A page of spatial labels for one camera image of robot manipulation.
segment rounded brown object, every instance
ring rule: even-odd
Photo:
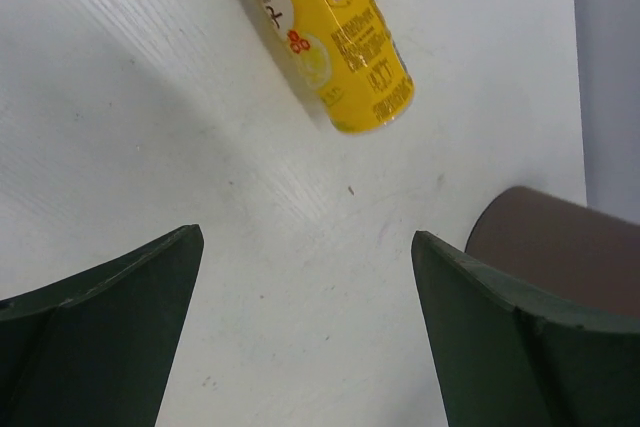
[[[640,318],[640,226],[515,187],[482,214],[466,252],[559,297]]]

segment yellow can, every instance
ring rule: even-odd
[[[408,107],[413,80],[374,0],[260,2],[338,130],[372,130]]]

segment beverage can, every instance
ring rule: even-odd
[[[375,0],[260,0],[333,125],[360,133],[395,119],[414,84]]]

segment white surface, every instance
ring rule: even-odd
[[[576,0],[589,205],[640,223],[640,0]]]
[[[253,0],[0,0],[0,297],[197,222],[159,426],[444,426],[411,239],[584,202],[573,0],[378,1],[418,94],[351,138]]]

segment yellow bottle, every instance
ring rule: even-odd
[[[413,81],[374,0],[260,2],[338,130],[372,130],[408,107]]]

